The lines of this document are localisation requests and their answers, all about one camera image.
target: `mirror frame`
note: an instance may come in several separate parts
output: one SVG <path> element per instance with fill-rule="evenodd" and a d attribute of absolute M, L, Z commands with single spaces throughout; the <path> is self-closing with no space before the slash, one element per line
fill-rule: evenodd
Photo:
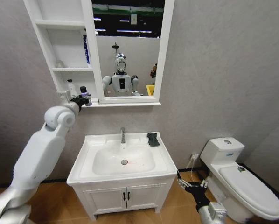
<path fill-rule="evenodd" d="M 93 66 L 95 85 L 96 85 L 99 104 L 160 105 L 159 98 L 160 98 L 163 71 L 164 71 L 165 61 L 167 57 L 167 46 L 168 46 L 169 34 L 171 29 L 172 17 L 173 17 L 174 0 L 165 0 L 162 26 L 161 26 L 160 48 L 158 53 L 154 95 L 139 96 L 139 97 L 135 97 L 135 96 L 105 97 L 104 96 L 100 62 L 99 62 L 98 45 L 97 45 L 96 34 L 95 34 L 92 1 L 82 0 L 82 3 L 88 4 L 86 7 L 83 7 L 84 9 L 90 8 L 90 13 L 84 12 L 84 15 L 87 15 L 88 17 L 88 18 L 85 17 L 86 19 L 85 25 L 87 30 L 88 43 L 90 43 L 88 44 L 88 48 L 91 56 L 91 64 Z"/>

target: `sink drain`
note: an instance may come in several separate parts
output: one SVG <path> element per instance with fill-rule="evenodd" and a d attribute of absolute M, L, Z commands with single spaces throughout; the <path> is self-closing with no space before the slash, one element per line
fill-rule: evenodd
<path fill-rule="evenodd" d="M 128 163 L 128 160 L 122 160 L 121 163 L 122 165 L 126 165 Z"/>

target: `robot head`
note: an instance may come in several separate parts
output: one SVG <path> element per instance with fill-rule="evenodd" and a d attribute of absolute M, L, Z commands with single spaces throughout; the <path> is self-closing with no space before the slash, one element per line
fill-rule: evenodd
<path fill-rule="evenodd" d="M 116 55 L 116 66 L 119 72 L 124 72 L 126 68 L 126 57 L 123 53 Z"/>

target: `toilet tank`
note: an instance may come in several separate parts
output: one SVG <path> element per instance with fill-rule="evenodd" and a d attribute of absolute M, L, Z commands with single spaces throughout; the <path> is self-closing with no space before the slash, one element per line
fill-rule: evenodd
<path fill-rule="evenodd" d="M 234 138 L 211 139 L 202 151 L 201 159 L 206 165 L 226 164 L 236 161 L 244 145 Z"/>

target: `mirror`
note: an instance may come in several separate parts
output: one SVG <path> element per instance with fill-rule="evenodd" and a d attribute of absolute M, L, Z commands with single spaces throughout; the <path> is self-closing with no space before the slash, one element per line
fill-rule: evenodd
<path fill-rule="evenodd" d="M 164 6 L 165 0 L 92 0 L 104 97 L 154 95 Z"/>

